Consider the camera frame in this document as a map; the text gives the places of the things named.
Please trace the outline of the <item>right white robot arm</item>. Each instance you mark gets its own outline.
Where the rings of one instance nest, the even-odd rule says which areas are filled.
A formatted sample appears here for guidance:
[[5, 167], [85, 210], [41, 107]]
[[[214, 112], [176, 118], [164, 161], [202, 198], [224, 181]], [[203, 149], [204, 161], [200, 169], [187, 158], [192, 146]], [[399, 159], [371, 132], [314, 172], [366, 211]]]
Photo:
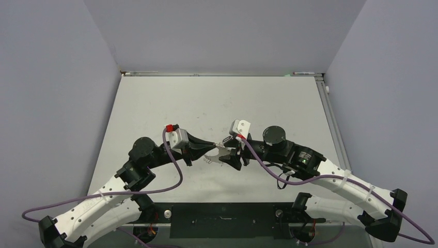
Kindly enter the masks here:
[[312, 183], [339, 196], [331, 200], [300, 193], [292, 206], [298, 221], [312, 218], [347, 222], [385, 242], [394, 242], [400, 236], [406, 191], [383, 189], [354, 176], [323, 154], [287, 140], [282, 127], [267, 127], [260, 141], [251, 138], [248, 126], [231, 128], [220, 147], [225, 154], [219, 160], [237, 170], [255, 160], [269, 174], [271, 166], [280, 168], [285, 178], [275, 178], [284, 184], [295, 178], [296, 185]]

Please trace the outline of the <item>large silver keyring with keys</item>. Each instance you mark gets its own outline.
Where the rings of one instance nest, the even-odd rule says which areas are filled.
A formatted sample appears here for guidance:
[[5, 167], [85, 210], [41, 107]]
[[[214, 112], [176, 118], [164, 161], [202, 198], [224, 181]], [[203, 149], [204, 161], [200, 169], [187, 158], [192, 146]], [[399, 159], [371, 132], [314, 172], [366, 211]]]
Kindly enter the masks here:
[[207, 164], [217, 163], [222, 165], [224, 163], [220, 161], [219, 158], [228, 155], [231, 152], [231, 149], [225, 147], [223, 143], [215, 143], [215, 145], [216, 147], [213, 150], [207, 152], [207, 154], [203, 156], [203, 160]]

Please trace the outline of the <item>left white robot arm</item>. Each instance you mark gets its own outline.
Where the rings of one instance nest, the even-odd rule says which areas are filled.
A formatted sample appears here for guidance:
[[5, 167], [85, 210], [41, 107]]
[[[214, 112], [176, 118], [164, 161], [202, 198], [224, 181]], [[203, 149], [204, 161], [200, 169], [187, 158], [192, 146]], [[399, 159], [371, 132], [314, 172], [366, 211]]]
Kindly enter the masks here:
[[153, 168], [183, 159], [187, 165], [216, 148], [214, 142], [193, 137], [183, 129], [158, 146], [152, 139], [137, 139], [129, 159], [94, 195], [69, 211], [46, 216], [38, 223], [44, 247], [89, 247], [116, 228], [153, 218], [154, 202], [144, 188], [155, 178]]

